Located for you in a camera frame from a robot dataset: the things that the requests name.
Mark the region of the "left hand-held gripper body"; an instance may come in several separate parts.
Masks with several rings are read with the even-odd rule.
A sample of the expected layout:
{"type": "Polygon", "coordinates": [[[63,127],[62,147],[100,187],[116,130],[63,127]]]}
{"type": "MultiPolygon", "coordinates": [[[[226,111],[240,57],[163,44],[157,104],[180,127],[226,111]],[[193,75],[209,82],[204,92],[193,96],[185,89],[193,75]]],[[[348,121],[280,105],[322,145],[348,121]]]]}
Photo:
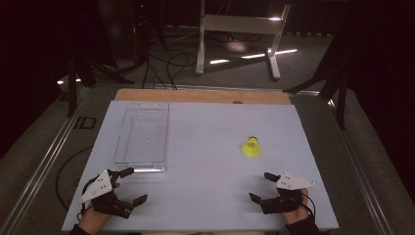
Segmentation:
{"type": "Polygon", "coordinates": [[[129,218],[134,206],[121,201],[114,192],[116,181],[120,178],[118,173],[117,170],[105,169],[86,183],[79,199],[83,212],[86,211],[85,204],[91,202],[96,212],[129,218]]]}

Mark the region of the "clear plastic container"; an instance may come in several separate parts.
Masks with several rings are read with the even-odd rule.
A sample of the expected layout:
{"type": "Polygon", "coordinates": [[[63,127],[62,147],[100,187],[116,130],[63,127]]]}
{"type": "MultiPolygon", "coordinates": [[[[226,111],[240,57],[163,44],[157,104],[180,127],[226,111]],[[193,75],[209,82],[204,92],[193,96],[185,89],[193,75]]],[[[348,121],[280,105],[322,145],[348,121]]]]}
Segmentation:
{"type": "Polygon", "coordinates": [[[125,109],[114,162],[138,172],[166,170],[168,103],[129,102],[125,109]]]}

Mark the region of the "person's left hand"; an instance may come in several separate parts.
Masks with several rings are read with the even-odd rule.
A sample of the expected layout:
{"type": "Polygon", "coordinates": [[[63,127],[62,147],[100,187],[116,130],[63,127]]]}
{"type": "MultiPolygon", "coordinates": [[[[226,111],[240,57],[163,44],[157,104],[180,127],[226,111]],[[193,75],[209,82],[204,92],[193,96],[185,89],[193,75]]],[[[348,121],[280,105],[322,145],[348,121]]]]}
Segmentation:
{"type": "Polygon", "coordinates": [[[110,214],[95,211],[93,204],[90,204],[77,224],[90,235],[97,235],[111,217],[110,214]]]}

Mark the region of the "metal floor rail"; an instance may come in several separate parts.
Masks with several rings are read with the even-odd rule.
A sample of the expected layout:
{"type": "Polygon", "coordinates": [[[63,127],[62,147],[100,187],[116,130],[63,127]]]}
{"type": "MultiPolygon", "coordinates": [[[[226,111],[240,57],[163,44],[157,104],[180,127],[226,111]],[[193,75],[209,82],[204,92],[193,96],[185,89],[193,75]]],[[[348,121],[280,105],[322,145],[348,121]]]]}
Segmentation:
{"type": "Polygon", "coordinates": [[[369,180],[360,164],[359,158],[354,151],[346,132],[338,127],[342,136],[343,143],[347,150],[347,160],[349,161],[351,171],[362,194],[366,207],[375,223],[379,235],[394,235],[392,228],[386,218],[384,210],[382,209],[378,197],[376,196],[369,180]]]}
{"type": "Polygon", "coordinates": [[[13,235],[61,152],[89,88],[75,98],[67,117],[66,105],[54,102],[0,161],[0,235],[13,235]]]}

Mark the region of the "yellow shuttlecock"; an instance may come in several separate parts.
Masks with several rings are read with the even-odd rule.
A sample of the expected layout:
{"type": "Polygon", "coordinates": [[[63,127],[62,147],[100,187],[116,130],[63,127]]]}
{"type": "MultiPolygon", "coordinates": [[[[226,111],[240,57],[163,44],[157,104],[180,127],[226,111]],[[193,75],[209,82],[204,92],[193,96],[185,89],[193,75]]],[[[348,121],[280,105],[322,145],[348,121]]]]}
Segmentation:
{"type": "Polygon", "coordinates": [[[258,157],[261,153],[261,149],[259,147],[257,138],[252,136],[242,145],[241,151],[247,157],[258,157]]]}

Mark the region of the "black stand legs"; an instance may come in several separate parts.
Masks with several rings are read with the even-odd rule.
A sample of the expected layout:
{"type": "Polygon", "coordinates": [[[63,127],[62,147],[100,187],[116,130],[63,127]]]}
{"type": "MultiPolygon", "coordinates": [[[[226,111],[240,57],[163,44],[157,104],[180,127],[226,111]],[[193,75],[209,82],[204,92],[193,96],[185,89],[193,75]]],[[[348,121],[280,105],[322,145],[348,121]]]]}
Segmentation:
{"type": "Polygon", "coordinates": [[[351,56],[351,48],[351,41],[338,33],[333,37],[312,78],[297,86],[284,89],[285,93],[299,93],[303,89],[325,80],[318,97],[321,100],[329,101],[335,94],[338,94],[336,120],[341,129],[346,128],[344,114],[349,72],[347,61],[351,56]]]}

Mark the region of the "person's right hand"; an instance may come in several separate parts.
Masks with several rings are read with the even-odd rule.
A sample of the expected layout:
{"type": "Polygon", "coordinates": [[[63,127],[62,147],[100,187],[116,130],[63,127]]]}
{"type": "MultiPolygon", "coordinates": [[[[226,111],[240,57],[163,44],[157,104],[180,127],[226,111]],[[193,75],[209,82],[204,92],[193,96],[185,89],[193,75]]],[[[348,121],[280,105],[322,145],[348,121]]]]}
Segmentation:
{"type": "Polygon", "coordinates": [[[301,205],[295,211],[284,212],[282,214],[287,225],[294,224],[301,220],[308,218],[308,191],[306,189],[301,189],[301,205]]]}

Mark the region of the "white metal stand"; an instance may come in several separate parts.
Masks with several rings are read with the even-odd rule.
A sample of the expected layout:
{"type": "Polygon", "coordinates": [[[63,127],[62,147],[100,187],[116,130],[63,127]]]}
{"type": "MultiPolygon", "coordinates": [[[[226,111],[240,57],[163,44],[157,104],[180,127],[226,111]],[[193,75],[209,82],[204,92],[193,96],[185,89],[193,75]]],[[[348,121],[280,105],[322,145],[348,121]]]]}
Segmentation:
{"type": "Polygon", "coordinates": [[[272,45],[267,49],[265,57],[268,59],[272,77],[281,78],[277,63],[278,45],[289,15],[291,6],[285,5],[280,17],[257,18],[240,16],[208,15],[205,11],[206,0],[200,0],[199,49],[196,62],[196,75],[202,75],[205,69],[205,34],[210,31],[243,32],[273,35],[272,45]]]}

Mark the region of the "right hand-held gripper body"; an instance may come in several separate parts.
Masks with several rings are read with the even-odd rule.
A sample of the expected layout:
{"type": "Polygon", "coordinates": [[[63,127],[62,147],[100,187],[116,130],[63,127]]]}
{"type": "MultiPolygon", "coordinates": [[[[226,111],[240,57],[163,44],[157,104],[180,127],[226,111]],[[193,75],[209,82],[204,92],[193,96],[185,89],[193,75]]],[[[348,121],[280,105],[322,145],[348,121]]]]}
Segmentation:
{"type": "Polygon", "coordinates": [[[272,199],[262,200],[259,204],[264,214],[295,211],[301,205],[301,189],[314,187],[308,179],[285,172],[276,185],[278,195],[272,199]]]}

